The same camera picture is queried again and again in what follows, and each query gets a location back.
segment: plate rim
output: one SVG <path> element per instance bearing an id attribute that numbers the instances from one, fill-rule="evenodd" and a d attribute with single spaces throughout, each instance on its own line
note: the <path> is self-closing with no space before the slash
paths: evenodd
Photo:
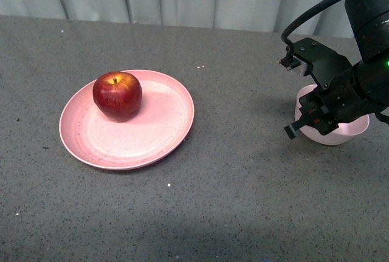
<path id="1" fill-rule="evenodd" d="M 188 121 L 188 125 L 187 125 L 187 128 L 186 130 L 184 131 L 183 133 L 183 137 L 182 139 L 177 142 L 176 145 L 174 146 L 171 146 L 169 149 L 167 149 L 167 151 L 165 153 L 163 153 L 161 156 L 159 157 L 156 157 L 152 160 L 149 160 L 149 161 L 146 161 L 146 162 L 143 162 L 143 163 L 139 163 L 139 164 L 136 164 L 136 165 L 131 165 L 131 166 L 127 166 L 127 167 L 106 167 L 106 166 L 103 166 L 103 165 L 99 165 L 99 164 L 95 164 L 95 163 L 92 163 L 92 162 L 89 162 L 87 160 L 84 160 L 83 158 L 77 156 L 77 154 L 75 154 L 67 145 L 67 143 L 65 142 L 64 140 L 64 137 L 62 136 L 62 129 L 61 129 L 61 125 L 62 125 L 62 121 L 63 121 L 63 116 L 64 116 L 64 113 L 67 109 L 67 107 L 70 105 L 70 103 L 73 101 L 73 99 L 83 90 L 85 89 L 86 87 L 88 87 L 89 85 L 93 84 L 97 78 L 95 80 L 92 80 L 90 81 L 89 83 L 87 83 L 86 85 L 84 85 L 82 88 L 80 88 L 66 103 L 66 105 L 64 106 L 63 110 L 62 110 L 62 113 L 61 113 L 61 116 L 60 116 L 60 121 L 59 121 L 59 124 L 58 124 L 58 129 L 59 129 L 59 133 L 60 133 L 60 138 L 61 138 L 61 141 L 62 141 L 62 144 L 65 146 L 65 148 L 67 149 L 67 151 L 73 156 L 75 157 L 76 159 L 78 159 L 79 161 L 81 161 L 82 163 L 84 164 L 87 164 L 87 165 L 90 165 L 92 167 L 95 167 L 95 168 L 100 168 L 100 169 L 104 169 L 104 170 L 113 170 L 113 171 L 123 171 L 123 170 L 133 170 L 133 169 L 136 169 L 136 168 L 141 168 L 141 167 L 145 167 L 147 165 L 151 165 L 151 164 L 154 164 L 156 163 L 157 161 L 165 158 L 166 156 L 168 156 L 171 152 L 173 152 L 185 139 L 185 137 L 188 135 L 188 133 L 190 132 L 191 130 L 191 127 L 193 126 L 193 121 L 195 119 L 195 104 L 193 102 L 193 98 L 191 96 L 191 94 L 189 93 L 188 89 L 177 79 L 173 78 L 172 76 L 170 75 L 167 75 L 163 72 L 158 72 L 158 71 L 152 71 L 152 70 L 148 70 L 148 69 L 128 69 L 128 70 L 124 70 L 122 72 L 144 72 L 144 73 L 151 73 L 151 74 L 159 74 L 159 75 L 162 75 L 163 77 L 167 77 L 169 78 L 170 80 L 173 80 L 175 81 L 179 86 L 181 86 L 183 88 L 183 90 L 185 91 L 188 99 L 190 100 L 190 113 L 189 113 L 189 116 L 190 116 L 190 120 Z"/>

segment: pink bowl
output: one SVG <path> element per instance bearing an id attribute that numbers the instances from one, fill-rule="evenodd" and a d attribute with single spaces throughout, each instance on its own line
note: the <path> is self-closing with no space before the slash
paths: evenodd
<path id="1" fill-rule="evenodd" d="M 294 119 L 296 121 L 301 117 L 301 112 L 299 110 L 299 108 L 301 108 L 301 104 L 298 99 L 313 91 L 316 86 L 317 85 L 315 84 L 311 84 L 302 88 L 298 92 L 296 108 L 294 112 Z M 300 131 L 308 138 L 323 145 L 340 145 L 341 143 L 345 143 L 353 137 L 363 133 L 369 127 L 369 123 L 369 115 L 364 115 L 351 123 L 339 123 L 339 127 L 326 136 L 321 135 L 316 129 L 307 125 L 300 128 Z"/>

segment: gray countertop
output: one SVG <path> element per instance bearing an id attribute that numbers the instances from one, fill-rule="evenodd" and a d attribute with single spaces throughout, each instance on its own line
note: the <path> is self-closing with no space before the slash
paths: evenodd
<path id="1" fill-rule="evenodd" d="M 316 39 L 359 61 L 353 39 Z M 389 128 L 289 140 L 313 80 L 275 63 L 284 50 L 271 33 L 1 16 L 0 260 L 388 261 Z M 63 146 L 61 112 L 127 69 L 179 80 L 193 126 L 155 164 L 91 167 Z"/>

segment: red apple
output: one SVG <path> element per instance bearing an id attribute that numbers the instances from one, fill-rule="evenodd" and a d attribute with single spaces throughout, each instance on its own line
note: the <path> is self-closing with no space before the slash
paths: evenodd
<path id="1" fill-rule="evenodd" d="M 128 72 L 107 72 L 93 85 L 93 101 L 110 119 L 124 122 L 139 112 L 142 87 Z"/>

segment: pink plate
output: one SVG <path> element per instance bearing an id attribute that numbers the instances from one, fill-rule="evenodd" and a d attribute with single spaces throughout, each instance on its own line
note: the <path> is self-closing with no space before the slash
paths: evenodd
<path id="1" fill-rule="evenodd" d="M 108 170 L 149 165 L 172 152 L 188 134 L 195 107 L 188 90 L 155 71 L 131 70 L 142 85 L 139 113 L 127 122 L 109 120 L 95 105 L 92 87 L 80 89 L 66 104 L 60 136 L 80 161 Z"/>

